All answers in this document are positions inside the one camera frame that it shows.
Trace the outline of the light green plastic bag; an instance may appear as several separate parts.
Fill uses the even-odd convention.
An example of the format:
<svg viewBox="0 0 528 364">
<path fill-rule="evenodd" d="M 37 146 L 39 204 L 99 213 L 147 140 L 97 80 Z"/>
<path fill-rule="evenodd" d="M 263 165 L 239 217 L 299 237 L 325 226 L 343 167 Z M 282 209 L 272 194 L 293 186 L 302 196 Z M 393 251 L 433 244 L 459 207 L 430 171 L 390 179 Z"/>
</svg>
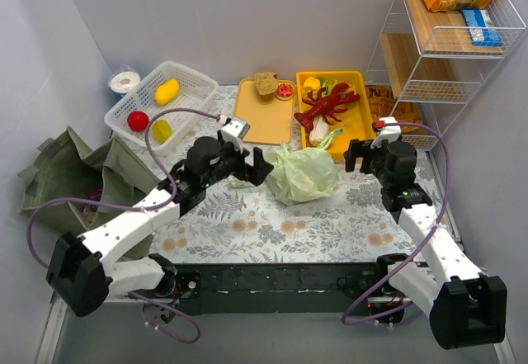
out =
<svg viewBox="0 0 528 364">
<path fill-rule="evenodd" d="M 264 155 L 273 166 L 266 184 L 280 203 L 292 206 L 332 195 L 339 177 L 327 149 L 341 133 L 342 129 L 332 131 L 316 147 L 293 150 L 282 144 Z"/>
</svg>

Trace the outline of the white perforated plastic basket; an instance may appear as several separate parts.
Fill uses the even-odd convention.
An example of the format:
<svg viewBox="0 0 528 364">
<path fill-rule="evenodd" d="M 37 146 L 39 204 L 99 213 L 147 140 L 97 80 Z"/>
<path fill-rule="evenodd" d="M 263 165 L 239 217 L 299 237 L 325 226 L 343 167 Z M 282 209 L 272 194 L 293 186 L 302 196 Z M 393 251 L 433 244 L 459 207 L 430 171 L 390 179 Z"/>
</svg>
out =
<svg viewBox="0 0 528 364">
<path fill-rule="evenodd" d="M 156 90 L 172 79 L 180 84 L 179 93 L 167 104 L 157 104 L 154 99 Z M 207 75 L 185 65 L 167 61 L 155 68 L 136 88 L 121 98 L 105 114 L 104 122 L 121 137 L 144 147 L 144 133 L 134 132 L 128 126 L 127 118 L 131 112 L 142 111 L 150 118 L 162 111 L 178 107 L 207 112 L 218 89 L 219 84 Z M 162 116 L 161 119 L 170 125 L 172 135 L 163 143 L 149 135 L 149 143 L 154 153 L 165 156 L 172 152 L 198 118 L 197 114 L 188 112 L 175 112 Z"/>
</svg>

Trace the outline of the olive green canvas bag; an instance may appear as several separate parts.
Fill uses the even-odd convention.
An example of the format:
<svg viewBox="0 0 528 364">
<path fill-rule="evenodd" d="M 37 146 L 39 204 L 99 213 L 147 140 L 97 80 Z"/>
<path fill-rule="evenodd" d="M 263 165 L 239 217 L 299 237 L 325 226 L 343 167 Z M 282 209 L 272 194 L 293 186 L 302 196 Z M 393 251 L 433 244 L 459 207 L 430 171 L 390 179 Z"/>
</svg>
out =
<svg viewBox="0 0 528 364">
<path fill-rule="evenodd" d="M 148 166 L 120 137 L 112 137 L 97 149 L 67 127 L 55 139 L 38 147 L 40 154 L 31 166 L 18 174 L 25 185 L 19 213 L 30 216 L 47 201 L 78 197 L 132 206 L 144 199 L 158 184 Z M 122 210 L 61 203 L 43 210 L 36 221 L 59 234 L 80 235 L 102 226 Z"/>
</svg>

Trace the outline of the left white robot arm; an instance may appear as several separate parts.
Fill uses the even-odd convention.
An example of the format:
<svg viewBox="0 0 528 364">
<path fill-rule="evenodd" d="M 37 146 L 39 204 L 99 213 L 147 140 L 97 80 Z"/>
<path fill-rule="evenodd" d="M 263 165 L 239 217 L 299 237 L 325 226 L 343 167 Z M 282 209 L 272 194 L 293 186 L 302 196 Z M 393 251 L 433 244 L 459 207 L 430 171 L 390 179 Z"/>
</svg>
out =
<svg viewBox="0 0 528 364">
<path fill-rule="evenodd" d="M 259 148 L 252 151 L 213 137 L 200 137 L 132 211 L 78 237 L 70 233 L 57 241 L 46 281 L 78 316 L 86 316 L 109 297 L 148 291 L 167 297 L 175 289 L 177 270 L 160 254 L 125 261 L 123 256 L 156 229 L 180 219 L 205 200 L 215 183 L 234 176 L 254 186 L 264 183 L 273 167 Z"/>
</svg>

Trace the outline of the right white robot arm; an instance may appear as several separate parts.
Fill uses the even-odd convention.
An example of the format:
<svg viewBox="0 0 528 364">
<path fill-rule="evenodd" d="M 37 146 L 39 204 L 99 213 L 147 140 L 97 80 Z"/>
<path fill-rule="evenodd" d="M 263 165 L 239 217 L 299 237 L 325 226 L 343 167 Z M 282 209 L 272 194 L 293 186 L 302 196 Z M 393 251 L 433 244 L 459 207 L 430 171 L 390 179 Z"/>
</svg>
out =
<svg viewBox="0 0 528 364">
<path fill-rule="evenodd" d="M 416 244 L 430 273 L 413 256 L 390 254 L 377 259 L 377 282 L 342 316 L 353 325 L 351 312 L 367 297 L 387 286 L 404 293 L 423 312 L 437 343 L 445 350 L 501 343 L 506 336 L 507 287 L 498 276 L 487 276 L 452 239 L 431 198 L 416 183 L 417 151 L 396 139 L 350 142 L 344 153 L 346 171 L 360 158 L 361 173 L 381 185 L 384 208 Z"/>
</svg>

